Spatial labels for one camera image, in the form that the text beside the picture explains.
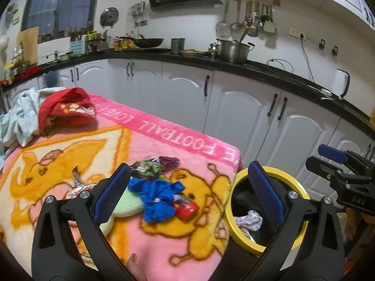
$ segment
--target power cord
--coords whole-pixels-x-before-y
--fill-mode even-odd
[[[303,47],[303,33],[300,34],[300,38],[301,38],[302,50],[303,50],[304,55],[306,56],[307,69],[308,69],[309,72],[310,72],[310,75],[311,75],[312,81],[313,81],[314,83],[316,83],[315,80],[314,80],[314,77],[313,77],[313,75],[312,75],[312,71],[311,71],[311,67],[310,67],[310,62],[309,62],[309,57],[307,57],[307,54],[306,54],[306,52],[305,52],[305,50],[304,50],[304,47]]]
[[[278,62],[278,63],[280,63],[281,64],[281,66],[282,66],[282,68],[284,69],[284,71],[285,71],[285,66],[279,61],[279,60],[276,60],[276,59],[273,59],[272,61],[275,61],[275,62]]]
[[[281,64],[281,66],[283,67],[283,69],[284,69],[284,71],[286,70],[285,69],[285,67],[284,67],[284,65],[280,62],[280,61],[285,61],[286,63],[288,63],[289,65],[290,65],[290,67],[292,68],[292,71],[291,71],[291,73],[293,73],[294,72],[294,68],[293,68],[293,65],[291,65],[291,63],[289,62],[289,61],[287,61],[287,60],[284,60],[284,59],[279,59],[279,58],[273,58],[273,59],[269,59],[269,60],[267,60],[266,61],[266,64],[267,65],[269,65],[270,64],[270,62],[274,62],[274,61],[276,61],[276,62],[278,62],[278,63],[280,63]]]

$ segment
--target white wall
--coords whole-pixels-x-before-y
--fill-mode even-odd
[[[129,6],[139,1],[129,0]],[[227,21],[232,23],[236,20],[236,2],[229,1]],[[245,5],[246,0],[242,0],[240,21],[244,18]],[[149,20],[149,24],[139,28],[146,38],[164,38],[162,46],[170,47],[171,38],[182,37],[186,38],[185,48],[206,50],[216,39],[214,27],[222,20],[224,6],[152,12],[148,5],[146,11],[144,19]],[[375,104],[375,48],[366,39],[321,11],[291,0],[281,0],[281,7],[274,7],[273,19],[277,25],[276,34],[260,33],[258,38],[245,37],[244,42],[256,45],[249,52],[248,59],[261,63],[271,58],[285,59],[292,63],[295,74],[310,79],[301,41],[289,36],[290,28],[305,32],[309,39],[304,41],[304,46],[314,80],[329,88],[336,68],[348,71],[351,84],[346,100],[371,114]],[[134,19],[128,16],[126,31],[128,33],[133,29]],[[318,48],[321,38],[326,41],[324,50]],[[339,48],[337,57],[331,54],[334,46]],[[278,63],[271,65],[281,68]]]
[[[113,26],[113,28],[105,27],[102,29],[102,26],[100,25],[100,15],[108,7],[115,7],[118,9],[119,21]],[[108,35],[112,37],[125,35],[128,7],[128,0],[97,0],[94,15],[94,30],[98,33],[103,33],[107,29]]]
[[[142,0],[129,0],[132,5]],[[139,28],[139,33],[146,38],[164,38],[161,47],[170,48],[172,38],[186,38],[185,48],[207,50],[210,43],[216,40],[215,25],[222,18],[220,5],[177,7],[168,10],[153,12],[147,2],[143,19],[148,20],[147,26]],[[137,31],[134,27],[134,18],[128,14],[126,32]]]
[[[6,37],[9,38],[9,44],[8,44],[7,49],[6,49],[6,61],[7,62],[9,62],[11,60],[13,48],[15,48],[16,45],[17,45],[17,43],[16,43],[17,35],[21,31],[21,22],[22,22],[22,16],[23,16],[24,8],[25,8],[25,5],[26,5],[26,0],[11,0],[9,2],[7,7],[5,8],[4,13],[0,17],[0,34],[2,34],[2,32],[3,32],[3,25],[4,25],[4,20],[5,20],[6,9],[8,8],[8,6],[10,6],[13,3],[18,4],[19,22],[16,25],[13,25],[11,23],[10,26],[9,26],[9,29],[6,32]],[[4,63],[3,63],[2,60],[0,60],[0,80],[3,80],[3,76],[4,76],[3,68],[4,68]]]

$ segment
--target yellow rim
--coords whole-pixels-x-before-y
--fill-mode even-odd
[[[307,200],[310,199],[308,193],[302,187],[302,185],[294,177],[290,176],[288,173],[282,170],[273,168],[273,167],[263,167],[263,169],[267,172],[269,176],[277,178],[280,181],[286,183],[292,190],[296,191],[304,199],[307,199]],[[247,168],[237,173],[236,178],[234,179],[234,182],[233,182],[233,187],[229,195],[229,200],[227,202],[223,218],[226,224],[228,225],[229,233],[231,237],[237,242],[237,244],[239,244],[241,247],[243,247],[244,249],[246,249],[247,251],[255,255],[261,255],[263,251],[266,249],[266,247],[251,242],[250,239],[247,238],[242,233],[242,231],[237,227],[237,224],[234,221],[233,213],[232,213],[232,194],[233,194],[234,188],[236,187],[238,183],[240,183],[244,179],[247,179],[247,177],[248,177]],[[303,222],[301,232],[297,235],[292,249],[295,249],[302,243],[303,237],[306,233],[307,225],[308,225],[308,222]]]

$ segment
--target window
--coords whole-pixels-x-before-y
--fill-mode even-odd
[[[22,30],[39,27],[39,33],[52,34],[56,28],[66,31],[85,28],[93,21],[96,0],[27,0]]]

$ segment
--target white plastic bag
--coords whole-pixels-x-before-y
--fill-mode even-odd
[[[247,215],[243,217],[234,217],[238,228],[254,243],[249,231],[258,231],[262,226],[263,218],[255,210],[250,210]]]

